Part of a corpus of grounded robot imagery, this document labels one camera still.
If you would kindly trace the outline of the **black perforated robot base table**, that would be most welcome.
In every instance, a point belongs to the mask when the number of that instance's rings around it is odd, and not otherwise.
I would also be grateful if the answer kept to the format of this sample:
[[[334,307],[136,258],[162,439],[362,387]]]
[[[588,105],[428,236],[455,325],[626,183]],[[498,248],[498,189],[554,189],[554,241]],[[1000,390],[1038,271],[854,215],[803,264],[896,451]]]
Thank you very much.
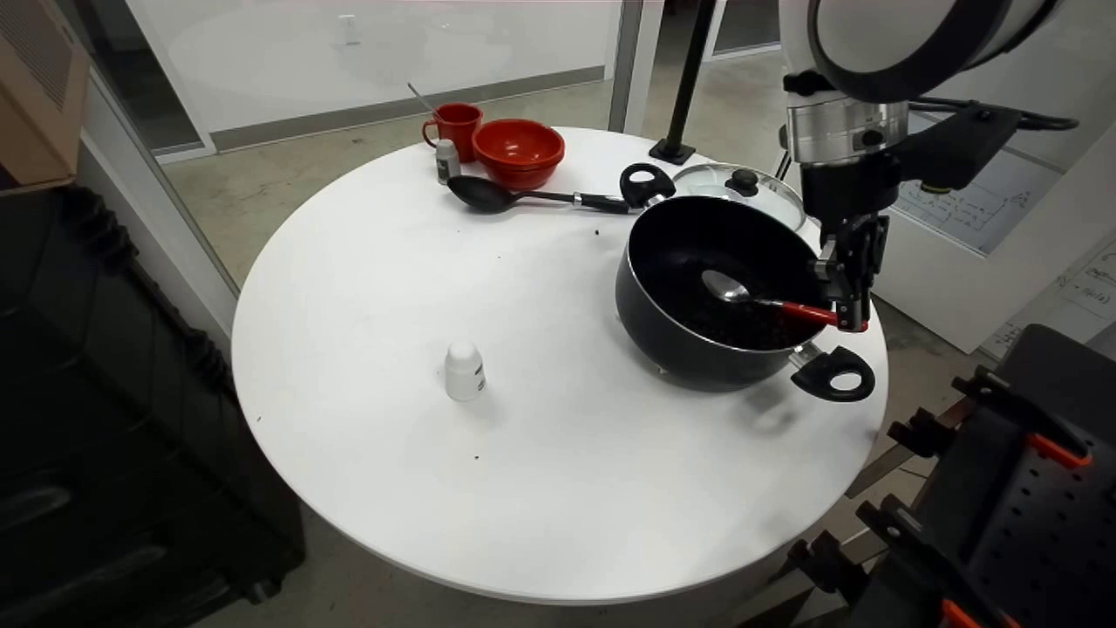
[[[833,534],[791,564],[839,628],[1116,628],[1116,355],[1029,325],[960,402],[888,428],[934,457],[912,501],[862,501],[864,569]]]

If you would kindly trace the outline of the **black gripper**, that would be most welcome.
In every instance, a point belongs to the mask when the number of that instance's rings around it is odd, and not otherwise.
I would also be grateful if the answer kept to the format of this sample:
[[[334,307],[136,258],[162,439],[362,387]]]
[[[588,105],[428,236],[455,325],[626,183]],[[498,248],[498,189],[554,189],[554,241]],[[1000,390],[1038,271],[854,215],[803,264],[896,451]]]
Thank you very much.
[[[816,263],[816,271],[821,282],[821,298],[830,305],[845,305],[839,325],[846,330],[864,330],[873,322],[873,278],[864,271],[882,269],[884,234],[888,221],[882,213],[839,215],[821,228],[825,263]]]

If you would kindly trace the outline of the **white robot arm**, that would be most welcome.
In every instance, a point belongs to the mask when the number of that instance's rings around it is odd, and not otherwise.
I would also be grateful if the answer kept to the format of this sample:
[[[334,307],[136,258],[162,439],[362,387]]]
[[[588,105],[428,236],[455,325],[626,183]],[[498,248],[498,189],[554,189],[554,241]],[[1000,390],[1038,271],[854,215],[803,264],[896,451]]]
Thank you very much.
[[[1029,43],[1064,0],[778,0],[783,156],[820,223],[821,300],[839,330],[873,322],[888,215],[904,183],[966,189],[1004,142],[1074,118],[939,99],[960,73]]]

